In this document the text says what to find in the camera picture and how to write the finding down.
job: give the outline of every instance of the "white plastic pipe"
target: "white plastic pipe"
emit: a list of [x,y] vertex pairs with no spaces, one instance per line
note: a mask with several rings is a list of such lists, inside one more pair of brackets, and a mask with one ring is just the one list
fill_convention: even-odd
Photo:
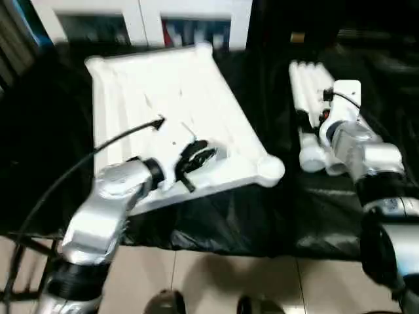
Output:
[[[304,88],[301,82],[298,63],[292,61],[289,65],[289,78],[293,92],[294,107],[297,110],[306,111],[310,115],[310,107],[304,95]],[[300,166],[306,172],[317,172],[325,168],[327,157],[324,150],[319,146],[318,139],[314,133],[303,133],[299,128],[300,139]]]

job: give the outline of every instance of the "white foam block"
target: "white foam block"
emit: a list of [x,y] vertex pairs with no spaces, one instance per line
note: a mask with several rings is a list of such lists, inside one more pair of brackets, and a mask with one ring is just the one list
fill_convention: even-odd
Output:
[[[282,161],[269,155],[220,74],[212,47],[163,50],[117,58],[93,57],[86,66],[94,81],[95,145],[164,116],[184,123],[197,139],[217,143],[227,157],[188,174],[193,193],[181,182],[151,192],[131,215],[245,184],[274,186]],[[131,157],[150,158],[154,130],[134,133],[95,157],[95,172]]]

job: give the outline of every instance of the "white cabinet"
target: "white cabinet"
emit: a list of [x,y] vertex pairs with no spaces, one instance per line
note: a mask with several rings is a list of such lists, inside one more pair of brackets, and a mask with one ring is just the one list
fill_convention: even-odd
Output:
[[244,49],[252,0],[31,0],[51,40]]
[[139,0],[150,45],[246,47],[251,0]]
[[85,40],[145,44],[138,0],[32,0],[53,43]]

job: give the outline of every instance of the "black cable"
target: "black cable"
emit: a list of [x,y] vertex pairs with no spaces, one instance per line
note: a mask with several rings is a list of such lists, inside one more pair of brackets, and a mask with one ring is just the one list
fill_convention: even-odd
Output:
[[[53,193],[53,191],[55,191],[57,189],[57,187],[59,187],[60,184],[62,184],[71,174],[74,173],[74,171],[78,170],[81,166],[83,166],[85,163],[87,163],[90,159],[92,159],[92,157],[94,155],[96,155],[98,152],[100,152],[101,150],[105,149],[106,147],[108,147],[109,145],[112,145],[113,143],[115,143],[116,141],[119,141],[120,139],[135,133],[137,131],[140,131],[142,129],[145,128],[149,128],[149,127],[154,127],[155,129],[159,129],[159,127],[163,124],[164,119],[161,120],[155,120],[152,122],[148,122],[145,124],[142,124],[140,126],[136,126],[132,129],[129,129],[125,132],[122,132],[121,134],[113,137],[112,139],[104,142],[102,145],[96,147],[91,153],[87,154],[85,157],[83,157],[82,159],[80,159],[75,165],[73,165],[72,167],[70,167],[66,172],[64,172],[60,177],[58,177],[58,179],[56,179],[48,188],[47,190],[45,190],[45,192],[42,194],[42,196],[38,199],[37,203],[35,204],[35,206],[32,207],[31,211],[29,212],[29,214],[27,215],[25,221],[22,223],[19,231],[18,231],[18,235],[16,238],[16,245],[14,247],[14,251],[13,251],[13,256],[12,256],[12,261],[16,259],[16,256],[18,254],[18,248],[20,247],[20,242],[22,240],[22,237],[24,235],[24,232],[26,230],[26,228],[29,226],[29,223],[31,222],[31,220],[34,218],[34,216],[36,215],[36,213],[38,212],[38,210],[41,208],[41,206],[44,204],[44,202],[49,198],[49,196],[51,195],[51,193]],[[9,272],[9,278],[7,279],[7,284],[6,287],[10,286],[10,282],[13,280],[13,276],[12,273]],[[11,291],[12,289],[8,288],[5,290],[5,305],[6,305],[6,313],[10,314],[10,295],[12,293]]]
[[356,103],[356,101],[354,101],[353,99],[349,98],[347,95],[344,95],[344,94],[341,94],[341,93],[338,93],[338,92],[332,92],[332,94],[333,94],[333,95],[336,95],[336,96],[340,96],[340,97],[342,97],[342,98],[346,99],[346,100],[347,100],[347,101],[349,101],[352,105],[354,105],[354,106],[355,106],[355,107],[357,107],[359,110],[361,110],[361,106],[360,106],[360,105],[358,105],[358,104]]
[[364,312],[362,314],[402,314],[402,312],[396,312],[396,311],[369,311],[369,312]]

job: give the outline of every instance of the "white pvc tube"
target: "white pvc tube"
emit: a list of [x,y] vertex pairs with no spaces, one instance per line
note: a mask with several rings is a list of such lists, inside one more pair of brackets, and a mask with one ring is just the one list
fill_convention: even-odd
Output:
[[304,62],[301,62],[298,66],[299,74],[304,88],[304,95],[306,96],[306,102],[309,108],[310,122],[311,125],[319,126],[319,103],[317,101],[316,87],[313,85],[310,71]]
[[[295,61],[292,61],[289,65],[289,78],[293,92],[294,107],[310,114],[310,108],[304,96],[299,67]],[[319,146],[316,135],[314,133],[303,133],[299,128],[299,139],[301,147],[299,154],[301,169],[306,172],[317,172],[324,169],[327,157],[324,150]]]

